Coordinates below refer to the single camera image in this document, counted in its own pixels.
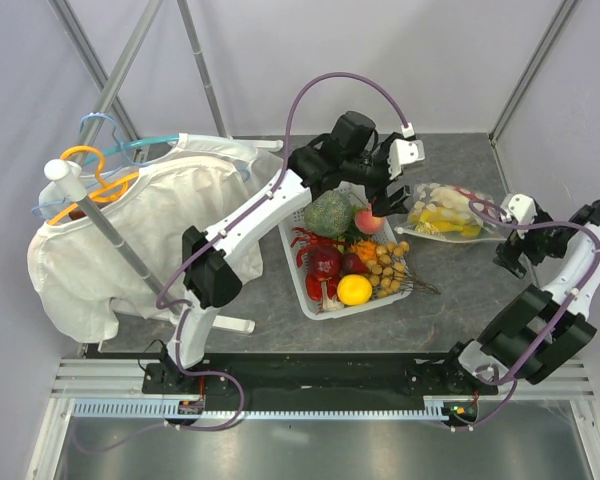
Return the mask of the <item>yellow banana bunch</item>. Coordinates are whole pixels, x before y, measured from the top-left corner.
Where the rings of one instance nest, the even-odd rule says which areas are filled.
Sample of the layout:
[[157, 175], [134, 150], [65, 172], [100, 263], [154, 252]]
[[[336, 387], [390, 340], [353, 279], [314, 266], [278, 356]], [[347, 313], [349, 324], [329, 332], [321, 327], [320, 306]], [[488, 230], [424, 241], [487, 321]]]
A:
[[474, 216], [446, 208], [411, 213], [408, 220], [417, 232], [438, 237], [457, 233], [462, 237], [475, 238], [482, 231], [482, 225]]

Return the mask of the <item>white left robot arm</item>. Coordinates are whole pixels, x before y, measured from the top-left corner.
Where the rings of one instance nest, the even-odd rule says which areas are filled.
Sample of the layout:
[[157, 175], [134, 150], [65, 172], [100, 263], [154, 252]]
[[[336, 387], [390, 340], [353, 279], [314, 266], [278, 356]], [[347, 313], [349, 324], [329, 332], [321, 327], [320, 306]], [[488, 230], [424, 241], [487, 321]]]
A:
[[185, 286], [178, 299], [181, 317], [167, 351], [173, 362], [165, 382], [188, 393], [199, 382], [196, 366], [219, 310], [240, 293], [239, 261], [248, 250], [294, 211], [309, 205], [343, 182], [364, 187], [378, 216], [403, 213], [408, 190], [389, 194], [389, 185], [424, 159], [422, 141], [411, 123], [370, 146], [375, 126], [366, 116], [348, 111], [329, 133], [286, 155], [274, 178], [233, 214], [205, 231], [194, 227], [183, 235], [185, 261], [175, 273]]

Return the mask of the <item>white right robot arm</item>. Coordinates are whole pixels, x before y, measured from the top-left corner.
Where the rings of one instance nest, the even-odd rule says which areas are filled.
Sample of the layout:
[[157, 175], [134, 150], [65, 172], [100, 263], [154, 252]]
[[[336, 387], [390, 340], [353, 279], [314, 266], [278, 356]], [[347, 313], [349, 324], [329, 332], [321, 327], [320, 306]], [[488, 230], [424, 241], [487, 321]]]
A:
[[495, 264], [521, 278], [520, 259], [534, 265], [560, 259], [556, 277], [530, 285], [487, 325], [479, 337], [458, 343], [438, 368], [438, 381], [457, 394], [474, 378], [487, 385], [525, 380], [538, 384], [579, 353], [597, 330], [590, 304], [600, 285], [600, 199], [557, 221], [531, 197], [508, 195], [501, 205], [475, 199], [470, 210], [510, 234], [496, 248]]

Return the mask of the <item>clear polka dot zip bag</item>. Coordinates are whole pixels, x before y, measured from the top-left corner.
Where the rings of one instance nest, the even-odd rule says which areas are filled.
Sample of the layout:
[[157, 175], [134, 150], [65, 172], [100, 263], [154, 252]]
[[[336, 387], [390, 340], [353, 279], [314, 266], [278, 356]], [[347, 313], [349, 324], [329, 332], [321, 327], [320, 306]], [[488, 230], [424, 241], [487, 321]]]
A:
[[401, 235], [452, 244], [500, 242], [498, 228], [470, 208], [471, 201], [494, 203], [494, 198], [480, 191], [435, 182], [414, 187], [406, 221], [394, 228]]

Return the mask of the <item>white radish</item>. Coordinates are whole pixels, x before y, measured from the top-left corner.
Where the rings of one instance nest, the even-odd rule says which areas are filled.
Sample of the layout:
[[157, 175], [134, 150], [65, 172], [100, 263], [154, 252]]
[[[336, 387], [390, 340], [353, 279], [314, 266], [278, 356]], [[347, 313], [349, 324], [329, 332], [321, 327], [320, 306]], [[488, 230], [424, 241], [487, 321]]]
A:
[[430, 200], [439, 206], [457, 211], [467, 209], [469, 203], [466, 192], [452, 185], [441, 185], [434, 188], [430, 193]]

